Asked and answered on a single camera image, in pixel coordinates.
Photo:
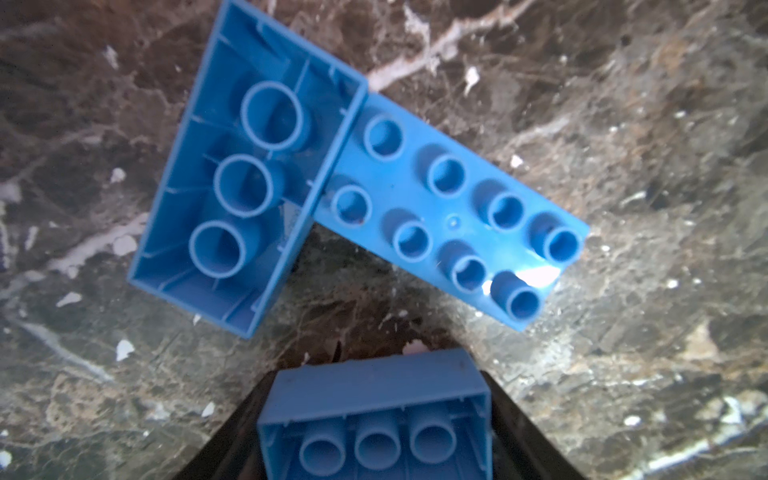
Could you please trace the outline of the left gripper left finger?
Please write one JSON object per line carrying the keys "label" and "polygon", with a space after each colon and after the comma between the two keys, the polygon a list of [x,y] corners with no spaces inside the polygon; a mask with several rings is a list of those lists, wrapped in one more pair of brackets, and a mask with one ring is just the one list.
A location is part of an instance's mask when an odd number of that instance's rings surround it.
{"label": "left gripper left finger", "polygon": [[257,420],[278,371],[269,371],[173,479],[267,479]]}

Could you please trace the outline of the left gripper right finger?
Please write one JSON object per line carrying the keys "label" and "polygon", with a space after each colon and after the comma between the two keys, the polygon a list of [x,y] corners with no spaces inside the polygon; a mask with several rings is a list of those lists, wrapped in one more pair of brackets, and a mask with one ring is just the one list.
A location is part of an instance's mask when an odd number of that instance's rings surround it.
{"label": "left gripper right finger", "polygon": [[491,392],[493,479],[585,480],[486,371]]}

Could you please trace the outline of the blue lego brick front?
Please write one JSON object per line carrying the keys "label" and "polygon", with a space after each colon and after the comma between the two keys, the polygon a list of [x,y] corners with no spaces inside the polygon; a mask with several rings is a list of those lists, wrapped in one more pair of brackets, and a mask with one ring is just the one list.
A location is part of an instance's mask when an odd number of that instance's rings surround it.
{"label": "blue lego brick front", "polygon": [[277,373],[257,421],[270,479],[490,479],[491,393],[463,349]]}

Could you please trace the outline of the blue lego brick angled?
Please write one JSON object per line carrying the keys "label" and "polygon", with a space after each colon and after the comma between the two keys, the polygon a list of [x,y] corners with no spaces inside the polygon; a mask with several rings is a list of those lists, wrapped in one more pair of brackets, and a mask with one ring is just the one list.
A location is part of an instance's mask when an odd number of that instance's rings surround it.
{"label": "blue lego brick angled", "polygon": [[380,94],[369,95],[315,220],[515,330],[588,225]]}

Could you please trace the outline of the blue lego brick diagonal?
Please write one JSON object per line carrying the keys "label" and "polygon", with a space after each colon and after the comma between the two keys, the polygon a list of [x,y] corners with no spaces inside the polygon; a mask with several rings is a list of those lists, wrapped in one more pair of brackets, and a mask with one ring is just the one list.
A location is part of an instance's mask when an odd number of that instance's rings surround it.
{"label": "blue lego brick diagonal", "polygon": [[367,94],[351,66],[255,6],[223,2],[129,281],[250,338]]}

